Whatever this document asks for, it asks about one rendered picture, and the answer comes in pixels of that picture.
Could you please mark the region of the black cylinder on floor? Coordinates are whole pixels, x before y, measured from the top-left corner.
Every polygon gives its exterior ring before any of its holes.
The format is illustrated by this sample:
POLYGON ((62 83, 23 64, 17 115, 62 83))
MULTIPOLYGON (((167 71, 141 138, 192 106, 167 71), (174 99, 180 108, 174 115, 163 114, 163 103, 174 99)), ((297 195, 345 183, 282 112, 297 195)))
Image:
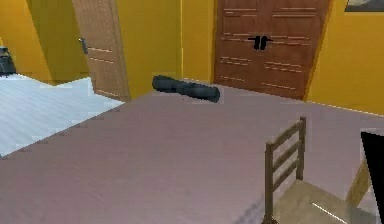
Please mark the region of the black cylinder on floor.
POLYGON ((177 93, 214 103, 217 103, 220 99, 220 90, 217 87, 185 82, 164 75, 154 76, 152 87, 160 92, 177 93))

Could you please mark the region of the light brown open room door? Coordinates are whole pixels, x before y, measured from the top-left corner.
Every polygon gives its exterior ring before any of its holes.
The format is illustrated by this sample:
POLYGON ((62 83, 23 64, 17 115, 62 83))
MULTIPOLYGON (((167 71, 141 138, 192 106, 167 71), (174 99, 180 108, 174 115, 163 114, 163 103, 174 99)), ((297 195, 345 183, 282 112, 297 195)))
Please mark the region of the light brown open room door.
POLYGON ((89 76, 96 94, 131 100, 116 0, 72 0, 80 37, 86 40, 89 76))

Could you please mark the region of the brown double room door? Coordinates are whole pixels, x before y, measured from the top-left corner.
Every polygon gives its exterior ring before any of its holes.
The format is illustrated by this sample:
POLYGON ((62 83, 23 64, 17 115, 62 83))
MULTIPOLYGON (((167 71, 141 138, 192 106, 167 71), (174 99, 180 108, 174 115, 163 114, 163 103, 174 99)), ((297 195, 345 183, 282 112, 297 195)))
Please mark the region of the brown double room door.
POLYGON ((331 0, 217 0, 216 84, 302 100, 331 0), (273 41, 255 50, 248 37, 273 41))

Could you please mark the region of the brown wooden slatted chair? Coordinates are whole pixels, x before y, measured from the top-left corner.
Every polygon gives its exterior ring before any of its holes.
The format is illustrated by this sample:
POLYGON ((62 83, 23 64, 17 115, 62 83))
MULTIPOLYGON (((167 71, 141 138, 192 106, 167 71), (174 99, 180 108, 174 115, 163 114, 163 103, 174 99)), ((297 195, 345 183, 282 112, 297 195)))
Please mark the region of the brown wooden slatted chair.
POLYGON ((305 149, 304 116, 266 143, 261 224, 379 224, 378 214, 359 207, 372 186, 367 161, 341 199, 304 180, 305 149))

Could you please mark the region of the framed wall picture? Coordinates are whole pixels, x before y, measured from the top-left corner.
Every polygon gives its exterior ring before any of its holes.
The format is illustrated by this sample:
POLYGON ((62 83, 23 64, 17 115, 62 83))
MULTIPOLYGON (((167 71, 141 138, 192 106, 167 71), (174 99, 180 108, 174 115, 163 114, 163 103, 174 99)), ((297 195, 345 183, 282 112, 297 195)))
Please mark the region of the framed wall picture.
POLYGON ((346 12, 384 12, 384 0, 348 0, 346 12))

